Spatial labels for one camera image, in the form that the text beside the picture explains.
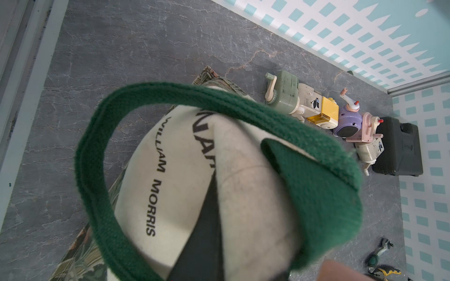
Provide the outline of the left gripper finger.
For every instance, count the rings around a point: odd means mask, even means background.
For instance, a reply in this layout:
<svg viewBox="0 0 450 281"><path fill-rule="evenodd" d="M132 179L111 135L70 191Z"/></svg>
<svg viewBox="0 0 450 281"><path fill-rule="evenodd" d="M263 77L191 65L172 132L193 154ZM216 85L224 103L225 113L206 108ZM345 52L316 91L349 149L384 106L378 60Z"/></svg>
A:
<svg viewBox="0 0 450 281"><path fill-rule="evenodd" d="M197 223L167 280L223 281L224 279L217 179L213 174Z"/></svg>

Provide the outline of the purple pencil sharpener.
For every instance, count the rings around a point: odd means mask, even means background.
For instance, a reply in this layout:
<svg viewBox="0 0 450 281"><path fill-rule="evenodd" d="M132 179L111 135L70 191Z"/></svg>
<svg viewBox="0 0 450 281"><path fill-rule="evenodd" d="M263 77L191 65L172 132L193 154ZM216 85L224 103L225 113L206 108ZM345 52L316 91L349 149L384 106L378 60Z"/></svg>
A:
<svg viewBox="0 0 450 281"><path fill-rule="evenodd" d="M359 101L348 97L347 92L348 89L344 88L340 93L340 97L346 101L346 105L339 108L338 125L332 130L333 135L340 138L350 138L362 127Z"/></svg>

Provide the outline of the cream canvas tote bag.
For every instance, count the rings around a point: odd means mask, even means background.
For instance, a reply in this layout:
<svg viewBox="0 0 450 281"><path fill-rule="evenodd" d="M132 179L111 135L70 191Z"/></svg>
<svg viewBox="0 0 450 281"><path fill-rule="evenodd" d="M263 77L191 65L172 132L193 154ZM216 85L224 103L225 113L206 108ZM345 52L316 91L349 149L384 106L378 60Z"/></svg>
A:
<svg viewBox="0 0 450 281"><path fill-rule="evenodd" d="M285 281L363 221L354 158L210 67L110 94L75 172L89 224L54 281Z"/></svg>

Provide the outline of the beige pencil sharpener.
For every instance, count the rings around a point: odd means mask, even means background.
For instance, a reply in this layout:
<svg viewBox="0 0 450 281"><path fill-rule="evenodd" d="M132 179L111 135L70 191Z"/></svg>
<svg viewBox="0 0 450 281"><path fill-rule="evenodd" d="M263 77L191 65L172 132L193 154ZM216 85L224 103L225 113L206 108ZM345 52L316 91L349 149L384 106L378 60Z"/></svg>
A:
<svg viewBox="0 0 450 281"><path fill-rule="evenodd" d="M305 119L312 119L321 113L321 104L322 96L312 87L300 83L295 108L290 115L304 122Z"/></svg>

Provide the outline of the yellow pencil sharpener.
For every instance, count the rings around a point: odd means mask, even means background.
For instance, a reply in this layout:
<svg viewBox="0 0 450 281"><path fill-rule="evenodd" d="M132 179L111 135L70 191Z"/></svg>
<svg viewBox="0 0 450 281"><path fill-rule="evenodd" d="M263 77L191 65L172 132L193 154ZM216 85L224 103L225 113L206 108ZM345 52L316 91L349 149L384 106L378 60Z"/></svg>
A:
<svg viewBox="0 0 450 281"><path fill-rule="evenodd" d="M322 97L321 102L317 102L320 106L320 113L307 120L323 129L334 129L338 126L339 106L333 98Z"/></svg>

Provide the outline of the pink pencil sharpener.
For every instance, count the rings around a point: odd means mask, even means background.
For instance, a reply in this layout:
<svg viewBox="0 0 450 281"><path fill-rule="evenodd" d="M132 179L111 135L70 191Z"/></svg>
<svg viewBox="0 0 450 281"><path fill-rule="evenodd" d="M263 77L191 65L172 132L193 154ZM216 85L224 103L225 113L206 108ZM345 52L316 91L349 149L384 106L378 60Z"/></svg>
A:
<svg viewBox="0 0 450 281"><path fill-rule="evenodd" d="M354 134L354 136L346 138L346 142L350 143L371 143L374 139L383 138L382 133L376 133L376 130L380 124L384 122L380 117L371 115L369 112L365 112L362 118L361 129Z"/></svg>

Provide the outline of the green pencil sharpener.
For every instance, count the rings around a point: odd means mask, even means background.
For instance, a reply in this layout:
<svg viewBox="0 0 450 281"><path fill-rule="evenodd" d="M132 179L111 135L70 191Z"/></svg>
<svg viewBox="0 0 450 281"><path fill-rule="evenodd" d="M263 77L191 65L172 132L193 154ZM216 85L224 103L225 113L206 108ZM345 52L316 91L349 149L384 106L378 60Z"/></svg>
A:
<svg viewBox="0 0 450 281"><path fill-rule="evenodd" d="M267 80L266 104L282 114L295 112L298 103L298 77L281 70L276 75L266 73L265 78Z"/></svg>

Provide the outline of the cream crank pencil sharpener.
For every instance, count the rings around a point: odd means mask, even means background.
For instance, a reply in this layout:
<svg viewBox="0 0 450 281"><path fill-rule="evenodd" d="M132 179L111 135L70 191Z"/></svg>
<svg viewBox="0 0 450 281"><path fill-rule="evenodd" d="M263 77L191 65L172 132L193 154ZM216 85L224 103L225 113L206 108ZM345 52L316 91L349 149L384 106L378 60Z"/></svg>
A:
<svg viewBox="0 0 450 281"><path fill-rule="evenodd" d="M364 174L368 176L370 166L374 165L384 152L382 139L376 138L371 143L355 143L355 148L359 159L364 163Z"/></svg>

